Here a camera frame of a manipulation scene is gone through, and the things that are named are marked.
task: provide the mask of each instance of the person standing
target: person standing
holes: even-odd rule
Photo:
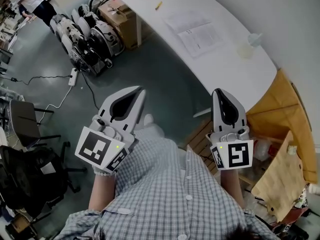
[[[11,9],[10,2],[4,0],[1,6],[1,9],[6,12],[10,17],[16,17],[16,13]]]
[[[16,0],[16,2],[43,20],[47,26],[50,25],[52,17],[57,14],[54,7],[47,0]]]

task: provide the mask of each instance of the power strip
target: power strip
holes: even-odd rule
[[[71,76],[70,76],[70,79],[69,79],[69,85],[70,86],[75,86],[76,85],[77,76],[78,76],[78,70],[73,68],[71,70]]]

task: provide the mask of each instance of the white robot part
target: white robot part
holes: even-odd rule
[[[63,34],[63,36],[61,38],[61,44],[62,44],[64,51],[70,56],[71,51],[72,51],[72,47],[73,47],[73,43],[66,34]]]
[[[145,98],[146,90],[140,86],[122,89],[105,99],[98,115],[111,127],[131,134]]]
[[[62,18],[62,20],[56,26],[56,37],[61,41],[62,36],[66,34],[69,36],[71,30],[77,29],[77,26],[68,18]]]
[[[51,21],[50,21],[50,29],[51,31],[55,34],[57,31],[57,24],[59,24],[63,18],[68,18],[67,16],[65,16],[64,14],[57,14],[55,16],[52,17]]]
[[[79,15],[79,13],[78,13],[78,11],[76,9],[72,10],[71,19],[76,25],[78,25],[78,21],[80,19],[80,15]]]
[[[83,39],[73,44],[70,60],[76,69],[94,76],[113,65],[111,60],[101,58]]]
[[[87,39],[90,35],[90,30],[91,30],[88,22],[83,17],[80,17],[77,25],[81,34],[83,34],[84,38]]]
[[[94,14],[98,14],[99,7],[104,3],[106,3],[107,1],[109,0],[93,0],[91,2],[91,12],[93,12]]]
[[[84,17],[86,14],[90,12],[89,5],[83,3],[78,8],[78,14],[80,17]]]
[[[142,114],[145,94],[142,87],[134,86],[106,98],[90,128],[83,128],[75,155],[106,173],[117,170],[138,142],[132,131]]]
[[[81,32],[78,29],[72,29],[69,34],[69,38],[73,43],[76,43],[76,44],[80,39],[83,39],[83,40],[85,39],[84,35],[81,34]]]
[[[93,28],[96,25],[97,21],[99,21],[99,17],[92,11],[87,13],[83,18],[89,24],[90,28]]]
[[[212,156],[218,170],[252,166],[253,144],[245,108],[230,93],[215,89],[212,93],[213,132],[206,135],[212,143]]]
[[[124,51],[125,46],[121,42],[120,38],[118,37],[114,29],[109,24],[99,20],[96,22],[94,28],[97,29],[103,35],[108,49],[110,51],[111,57],[118,56]]]

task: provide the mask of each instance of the pen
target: pen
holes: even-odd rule
[[[162,1],[156,6],[155,10],[157,11],[161,5],[162,5]]]

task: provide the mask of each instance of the black pants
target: black pants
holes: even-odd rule
[[[57,15],[55,8],[46,0],[43,0],[43,2],[34,9],[33,13],[43,20],[47,26],[50,26],[52,17]]]

